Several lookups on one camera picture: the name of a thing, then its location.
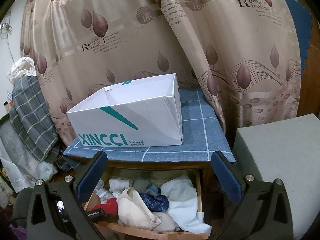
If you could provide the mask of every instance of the plaid blanket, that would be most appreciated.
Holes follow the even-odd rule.
[[[36,76],[24,76],[12,90],[10,123],[31,155],[38,161],[53,163],[60,147],[57,132]]]

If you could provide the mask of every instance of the curtain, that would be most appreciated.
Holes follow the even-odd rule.
[[[201,87],[229,141],[238,127],[295,117],[301,65],[284,0],[28,0],[21,55],[33,58],[54,124],[115,83],[176,73]]]

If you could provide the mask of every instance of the blue patterned cloth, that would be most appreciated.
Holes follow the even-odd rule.
[[[166,212],[169,208],[169,200],[165,195],[153,196],[151,194],[140,194],[147,208],[152,212]]]
[[[212,152],[220,150],[231,163],[236,160],[223,134],[219,121],[202,90],[180,90],[182,112],[182,145],[156,147],[83,146],[78,138],[64,155],[92,158],[104,151],[108,160],[127,162],[197,162],[210,161]]]

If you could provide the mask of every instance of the teal stripe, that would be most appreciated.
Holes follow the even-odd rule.
[[[110,114],[114,118],[118,119],[119,121],[125,123],[126,125],[132,127],[135,130],[138,130],[138,127],[136,127],[133,123],[131,123],[128,119],[123,117],[121,114],[119,114],[116,110],[114,110],[111,106],[105,106],[100,107],[102,111],[105,111],[107,114]]]

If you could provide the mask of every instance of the blue checkered cloth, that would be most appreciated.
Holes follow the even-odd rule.
[[[12,90],[10,123],[31,155],[53,163],[60,151],[58,135],[44,100],[38,78],[24,76]]]
[[[235,163],[230,147],[212,107],[201,90],[180,90],[183,143],[156,147],[83,146],[78,138],[63,155],[92,158],[104,151],[108,160],[127,162],[197,162],[210,161],[212,152],[220,150]]]

